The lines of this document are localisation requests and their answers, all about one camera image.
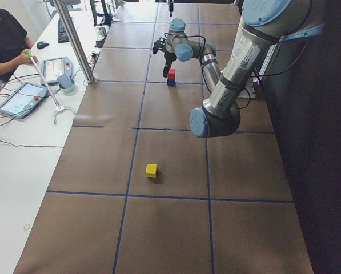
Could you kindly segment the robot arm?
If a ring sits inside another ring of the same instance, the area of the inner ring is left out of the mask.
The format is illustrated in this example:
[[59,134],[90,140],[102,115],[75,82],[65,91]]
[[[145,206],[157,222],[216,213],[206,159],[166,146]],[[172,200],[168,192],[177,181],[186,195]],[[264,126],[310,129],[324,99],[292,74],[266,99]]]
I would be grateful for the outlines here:
[[190,40],[184,20],[172,19],[166,37],[153,46],[153,53],[164,53],[163,76],[167,76],[175,60],[198,59],[211,93],[201,107],[190,113],[192,133],[199,138],[233,134],[240,124],[236,99],[269,47],[280,41],[319,35],[324,10],[325,1],[244,1],[232,54],[224,70],[219,68],[214,46]]

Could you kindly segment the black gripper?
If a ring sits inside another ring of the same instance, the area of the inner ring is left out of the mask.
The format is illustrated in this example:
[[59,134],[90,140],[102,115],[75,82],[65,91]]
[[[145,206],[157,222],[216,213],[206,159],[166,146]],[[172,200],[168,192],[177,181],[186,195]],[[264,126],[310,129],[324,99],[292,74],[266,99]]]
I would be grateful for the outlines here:
[[[168,11],[169,15],[173,15],[173,0],[168,0]],[[168,77],[168,73],[171,67],[171,64],[176,61],[176,55],[174,53],[165,51],[164,58],[166,60],[164,68],[163,68],[163,77]]]

